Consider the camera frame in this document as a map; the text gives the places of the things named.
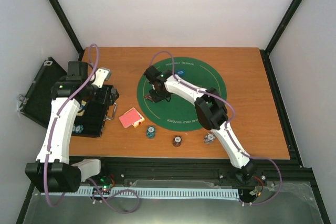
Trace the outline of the blue small blind button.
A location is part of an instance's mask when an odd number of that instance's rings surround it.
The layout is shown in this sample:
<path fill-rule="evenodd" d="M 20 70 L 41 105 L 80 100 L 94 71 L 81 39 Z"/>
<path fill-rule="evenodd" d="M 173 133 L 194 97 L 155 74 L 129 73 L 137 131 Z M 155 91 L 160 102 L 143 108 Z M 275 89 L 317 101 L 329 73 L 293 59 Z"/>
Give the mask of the blue small blind button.
<path fill-rule="evenodd" d="M 179 76 L 179 77 L 183 77 L 185 75 L 185 70 L 184 69 L 178 69 L 175 71 L 175 73 Z"/>

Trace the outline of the teal 50 chip stack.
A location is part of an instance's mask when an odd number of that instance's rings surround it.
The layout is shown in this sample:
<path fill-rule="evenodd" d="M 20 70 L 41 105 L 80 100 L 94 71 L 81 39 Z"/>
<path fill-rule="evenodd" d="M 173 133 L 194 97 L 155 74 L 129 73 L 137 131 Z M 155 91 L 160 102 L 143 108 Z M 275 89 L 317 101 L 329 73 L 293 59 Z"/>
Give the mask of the teal 50 chip stack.
<path fill-rule="evenodd" d="M 146 131 L 147 138 L 153 139 L 153 138 L 155 138 L 155 135 L 156 135 L 156 128 L 154 126 L 152 126 L 152 125 L 149 126 L 147 128 L 147 131 Z"/>

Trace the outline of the brown 100 chip stack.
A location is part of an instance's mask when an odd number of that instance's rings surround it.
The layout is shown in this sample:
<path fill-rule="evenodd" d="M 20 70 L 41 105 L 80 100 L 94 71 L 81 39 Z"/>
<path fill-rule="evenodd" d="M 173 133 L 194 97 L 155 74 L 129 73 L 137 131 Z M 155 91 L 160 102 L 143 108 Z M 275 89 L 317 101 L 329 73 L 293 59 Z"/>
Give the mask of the brown 100 chip stack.
<path fill-rule="evenodd" d="M 180 147 L 181 146 L 181 143 L 182 143 L 182 138 L 181 138 L 181 136 L 175 136 L 174 138 L 173 138 L 173 141 L 172 141 L 172 144 L 173 144 L 173 146 L 174 147 Z"/>

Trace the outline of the blue 10 chip stack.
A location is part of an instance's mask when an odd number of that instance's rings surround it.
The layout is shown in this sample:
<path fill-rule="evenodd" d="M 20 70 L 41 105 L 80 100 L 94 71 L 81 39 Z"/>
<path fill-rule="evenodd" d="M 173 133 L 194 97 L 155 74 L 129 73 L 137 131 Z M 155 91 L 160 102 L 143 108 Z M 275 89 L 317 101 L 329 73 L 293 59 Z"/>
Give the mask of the blue 10 chip stack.
<path fill-rule="evenodd" d="M 215 135 L 213 133 L 207 133 L 204 137 L 205 144 L 212 144 L 215 141 Z"/>

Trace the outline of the black triangular all-in marker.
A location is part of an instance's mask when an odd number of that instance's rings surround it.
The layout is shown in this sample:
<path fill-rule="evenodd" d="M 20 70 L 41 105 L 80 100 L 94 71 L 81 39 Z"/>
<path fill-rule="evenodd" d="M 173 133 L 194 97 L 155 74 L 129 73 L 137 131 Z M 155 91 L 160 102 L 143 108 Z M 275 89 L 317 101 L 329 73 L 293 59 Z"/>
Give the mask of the black triangular all-in marker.
<path fill-rule="evenodd" d="M 149 100 L 149 101 L 153 101 L 152 97 L 150 95 L 146 95 L 146 96 L 144 96 L 144 98 L 147 99 L 147 100 Z"/>

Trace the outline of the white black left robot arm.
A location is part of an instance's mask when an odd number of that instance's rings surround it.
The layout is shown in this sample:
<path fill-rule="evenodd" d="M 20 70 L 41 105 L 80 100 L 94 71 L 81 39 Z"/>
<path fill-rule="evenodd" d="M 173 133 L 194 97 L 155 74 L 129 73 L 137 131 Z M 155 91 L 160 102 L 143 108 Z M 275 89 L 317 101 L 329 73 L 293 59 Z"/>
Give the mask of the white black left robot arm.
<path fill-rule="evenodd" d="M 98 158 L 70 164 L 69 146 L 75 131 L 75 119 L 82 102 L 90 101 L 109 107 L 119 97 L 116 88 L 106 85 L 111 70 L 82 61 L 70 61 L 68 72 L 51 88 L 51 115 L 43 145 L 35 162 L 26 164 L 25 173 L 44 194 L 76 192 L 88 178 L 97 183 L 108 180 L 109 170 Z"/>

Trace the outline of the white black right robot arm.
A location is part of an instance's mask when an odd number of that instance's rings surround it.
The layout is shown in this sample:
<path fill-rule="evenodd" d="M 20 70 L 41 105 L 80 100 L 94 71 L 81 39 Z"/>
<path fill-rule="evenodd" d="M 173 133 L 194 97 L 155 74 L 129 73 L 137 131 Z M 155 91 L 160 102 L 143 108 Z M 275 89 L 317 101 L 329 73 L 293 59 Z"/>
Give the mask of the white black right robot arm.
<path fill-rule="evenodd" d="M 149 66 L 144 76 L 153 87 L 150 97 L 154 103 L 175 94 L 194 105 L 199 124 L 215 135 L 228 154 L 231 165 L 237 169 L 236 179 L 241 184 L 247 184 L 257 167 L 233 132 L 227 115 L 228 103 L 219 96 L 218 91 L 195 86 L 173 71 L 160 72 L 155 66 Z"/>

